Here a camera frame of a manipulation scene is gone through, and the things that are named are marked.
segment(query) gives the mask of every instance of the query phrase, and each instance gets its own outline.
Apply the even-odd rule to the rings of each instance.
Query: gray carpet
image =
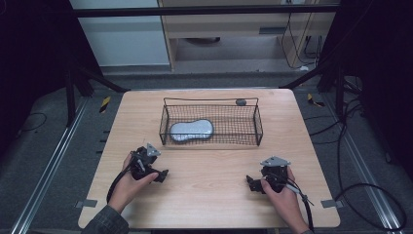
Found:
[[[159,74],[126,77],[108,77],[109,80],[125,88],[144,89],[194,89],[194,88],[275,88],[299,77],[299,73],[245,72],[220,74]],[[315,133],[332,123],[334,118],[328,107],[309,104],[307,93],[313,93],[315,101],[324,101],[324,96],[315,92],[315,80],[309,81],[295,91],[297,102],[305,119],[309,133]],[[73,136],[67,151],[58,167],[54,179],[34,217],[30,229],[79,231],[77,220],[80,209],[75,208],[77,201],[86,198],[94,172],[104,148],[111,125],[116,115],[122,94],[108,90],[94,83],[95,94],[87,98],[86,114]],[[111,96],[105,113],[98,112],[102,100]],[[25,128],[34,129],[22,132],[8,151],[9,160],[1,165],[0,176],[0,233],[8,233],[28,201],[37,181],[46,168],[66,124],[65,91],[59,90],[40,98],[33,106]],[[408,217],[413,215],[411,197],[413,184],[400,165],[386,163],[383,149],[371,131],[368,122],[357,111],[349,118],[348,132],[357,143],[368,168],[376,177],[379,185],[390,191],[404,207]],[[339,193],[337,175],[337,143],[324,143],[337,139],[339,128],[312,136],[314,147],[333,194]],[[348,149],[344,144],[341,152],[341,176],[344,186],[360,182]],[[348,194],[348,198],[360,212],[381,224],[375,209],[364,188]],[[361,220],[350,208],[338,210],[341,224],[337,228],[317,229],[317,233],[386,233]],[[408,219],[404,233],[413,233],[413,223]]]

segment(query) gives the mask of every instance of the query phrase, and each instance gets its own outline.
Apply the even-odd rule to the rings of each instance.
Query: wire basket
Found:
[[[159,131],[163,145],[201,143],[260,145],[263,134],[256,97],[164,98]]]

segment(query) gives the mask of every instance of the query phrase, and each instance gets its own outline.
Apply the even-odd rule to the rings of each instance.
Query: white cabinet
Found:
[[[70,0],[70,3],[74,9],[158,7],[156,0]],[[83,18],[79,22],[103,71],[110,67],[169,66],[160,17]]]

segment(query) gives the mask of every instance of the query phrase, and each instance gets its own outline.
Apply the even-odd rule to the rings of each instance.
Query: dark sleeve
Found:
[[[129,225],[113,208],[104,207],[83,229],[82,234],[124,234],[129,232]]]

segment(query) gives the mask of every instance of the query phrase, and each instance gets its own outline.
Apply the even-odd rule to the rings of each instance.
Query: foam pad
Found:
[[[185,141],[196,138],[210,138],[213,126],[209,120],[202,119],[189,123],[176,123],[170,127],[170,136],[176,141]]]

